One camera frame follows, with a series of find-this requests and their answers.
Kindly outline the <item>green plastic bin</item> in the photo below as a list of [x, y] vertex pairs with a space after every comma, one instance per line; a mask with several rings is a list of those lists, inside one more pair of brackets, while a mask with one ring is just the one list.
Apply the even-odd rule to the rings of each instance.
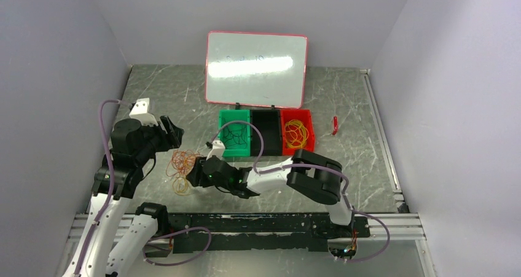
[[[231, 121], [250, 122], [250, 111], [224, 109], [219, 112], [218, 127]], [[247, 124], [232, 123], [219, 132], [219, 140], [225, 145], [224, 157], [249, 157], [251, 153], [251, 128]]]

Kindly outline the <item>black plastic bin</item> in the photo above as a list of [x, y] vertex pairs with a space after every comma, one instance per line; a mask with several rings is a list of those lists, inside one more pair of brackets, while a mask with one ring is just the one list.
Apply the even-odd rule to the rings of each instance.
[[263, 156], [282, 156], [281, 117], [278, 109], [250, 110], [250, 123], [261, 133]]

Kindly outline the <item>red plastic bin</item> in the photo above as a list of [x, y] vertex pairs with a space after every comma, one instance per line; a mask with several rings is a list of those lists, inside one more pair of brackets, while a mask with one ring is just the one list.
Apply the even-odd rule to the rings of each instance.
[[315, 133], [309, 109], [283, 109], [280, 111], [282, 155], [293, 156], [296, 150], [315, 150]]

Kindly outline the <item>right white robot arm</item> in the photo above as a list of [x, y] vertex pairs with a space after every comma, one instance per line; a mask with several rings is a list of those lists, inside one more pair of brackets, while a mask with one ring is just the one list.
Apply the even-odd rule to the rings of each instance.
[[300, 149], [275, 165], [236, 168], [213, 155], [197, 158], [187, 175], [192, 187], [215, 187], [249, 199], [287, 186], [326, 207], [333, 232], [347, 236], [355, 228], [353, 207], [347, 198], [349, 180], [339, 162]]

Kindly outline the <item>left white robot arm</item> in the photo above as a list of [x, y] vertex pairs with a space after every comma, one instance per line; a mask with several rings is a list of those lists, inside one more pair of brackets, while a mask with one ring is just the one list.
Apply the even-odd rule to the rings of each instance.
[[125, 276], [150, 238], [170, 232], [166, 206], [143, 203], [123, 237], [115, 240], [125, 211], [146, 177], [145, 164], [159, 152], [180, 148], [183, 134], [166, 115], [158, 123], [127, 118], [114, 125], [110, 154], [95, 174], [87, 223], [64, 276]]

